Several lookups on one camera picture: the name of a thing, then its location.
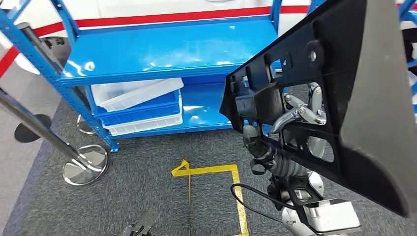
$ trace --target yellow floor tape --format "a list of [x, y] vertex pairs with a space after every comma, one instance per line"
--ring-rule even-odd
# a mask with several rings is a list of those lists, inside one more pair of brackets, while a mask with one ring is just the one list
[[[186, 160], [182, 160], [181, 165], [173, 169], [171, 171], [171, 174], [173, 177], [188, 176], [188, 209], [190, 209], [191, 176], [207, 174], [207, 173], [227, 172], [227, 171], [230, 171], [232, 173], [233, 183], [240, 183], [237, 165], [210, 166], [210, 167], [190, 169], [190, 164]], [[240, 187], [235, 188], [235, 193], [236, 193], [236, 196], [239, 197], [243, 201], [242, 189]], [[245, 207], [242, 206], [242, 204], [240, 204], [237, 200], [236, 200], [236, 203], [238, 205], [240, 235], [235, 235], [235, 236], [249, 236], [249, 231], [248, 231], [247, 222], [246, 222]]]

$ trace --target stanchion pole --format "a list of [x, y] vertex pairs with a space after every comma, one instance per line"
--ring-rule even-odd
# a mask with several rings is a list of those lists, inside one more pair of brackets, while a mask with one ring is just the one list
[[0, 105], [17, 117], [32, 132], [48, 140], [59, 151], [71, 158], [71, 162], [66, 163], [62, 170], [63, 177], [69, 184], [77, 186], [89, 184], [98, 179], [107, 169], [107, 152], [103, 147], [90, 145], [75, 150], [2, 88], [0, 88]]
[[[57, 60], [57, 58], [50, 52], [48, 47], [42, 42], [42, 40], [36, 36], [33, 29], [30, 27], [30, 24], [27, 22], [22, 22], [17, 25], [17, 28], [20, 29], [23, 34], [32, 42], [32, 45], [37, 49], [37, 51], [42, 55], [46, 62], [58, 73], [62, 72], [63, 65]], [[73, 88], [74, 93], [80, 98], [84, 105], [89, 109], [89, 102], [85, 95], [80, 91], [78, 87]], [[86, 122], [82, 119], [81, 115], [78, 115], [76, 122], [77, 128], [80, 132], [87, 135], [95, 135], [94, 130], [89, 127]]]

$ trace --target round metal base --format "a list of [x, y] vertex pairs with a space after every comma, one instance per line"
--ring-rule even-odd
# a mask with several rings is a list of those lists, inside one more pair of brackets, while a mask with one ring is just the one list
[[83, 169], [74, 162], [67, 162], [62, 169], [64, 180], [75, 186], [83, 186], [90, 184], [100, 178], [107, 170], [107, 152], [99, 145], [88, 145], [79, 148], [78, 153], [82, 154], [86, 160], [100, 167], [100, 172], [90, 169]]
[[78, 115], [77, 118], [77, 128], [78, 130], [83, 133], [90, 136], [95, 135], [95, 132], [91, 127], [87, 124], [87, 122], [81, 117], [81, 115]]

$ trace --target black wire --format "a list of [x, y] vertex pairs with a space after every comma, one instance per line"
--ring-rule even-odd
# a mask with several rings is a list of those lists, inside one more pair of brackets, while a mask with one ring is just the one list
[[292, 209], [292, 210], [296, 210], [296, 208], [295, 208], [294, 206], [292, 206], [292, 205], [290, 205], [290, 204], [283, 203], [283, 202], [281, 202], [281, 201], [279, 201], [279, 200], [277, 200], [277, 199], [274, 199], [274, 198], [272, 198], [271, 196], [269, 196], [268, 194], [265, 194], [265, 193], [263, 193], [263, 192], [259, 191], [258, 189], [252, 188], [251, 186], [248, 186], [248, 185], [246, 185], [246, 184], [234, 183], [234, 184], [232, 184], [232, 186], [230, 186], [230, 191], [232, 192], [233, 197], [234, 197], [234, 198], [235, 198], [235, 199], [236, 199], [236, 200], [237, 200], [240, 204], [242, 204], [245, 208], [248, 208], [249, 210], [253, 211], [254, 213], [257, 213], [257, 214], [259, 214], [259, 215], [262, 215], [262, 216], [264, 216], [264, 217], [266, 217], [266, 218], [269, 218], [269, 219], [271, 219], [271, 220], [275, 220], [275, 221], [278, 221], [278, 222], [282, 223], [282, 220], [277, 219], [277, 218], [275, 218], [275, 217], [273, 217], [273, 216], [267, 215], [267, 214], [265, 214], [265, 213], [262, 213], [262, 212], [260, 212], [260, 211], [258, 211], [258, 210], [256, 210], [256, 209], [253, 209], [252, 207], [250, 207], [250, 206], [246, 205], [245, 203], [243, 203], [243, 202], [242, 202], [242, 200], [236, 196], [236, 193], [235, 193], [235, 190], [234, 190], [234, 188], [235, 188], [235, 187], [245, 188], [245, 189], [250, 190], [250, 191], [252, 191], [252, 192], [254, 192], [254, 193], [258, 194], [258, 195], [261, 195], [262, 197], [264, 197], [264, 198], [266, 198], [266, 199], [268, 199], [268, 200], [273, 201], [274, 203], [280, 204], [280, 205], [282, 205], [282, 206], [284, 206], [284, 207], [286, 207], [286, 208]]

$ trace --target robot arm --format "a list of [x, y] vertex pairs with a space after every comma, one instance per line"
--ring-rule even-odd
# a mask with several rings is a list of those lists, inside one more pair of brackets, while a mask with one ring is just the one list
[[[416, 121], [398, 19], [391, 0], [327, 0], [226, 78], [220, 112], [243, 133], [253, 173], [271, 172], [269, 195], [291, 202], [316, 234], [350, 232], [358, 221], [350, 202], [323, 200], [312, 172], [399, 215], [417, 212]], [[277, 60], [282, 77], [271, 69]], [[309, 86], [307, 104], [284, 93], [299, 84]], [[332, 162], [320, 159], [324, 140]]]

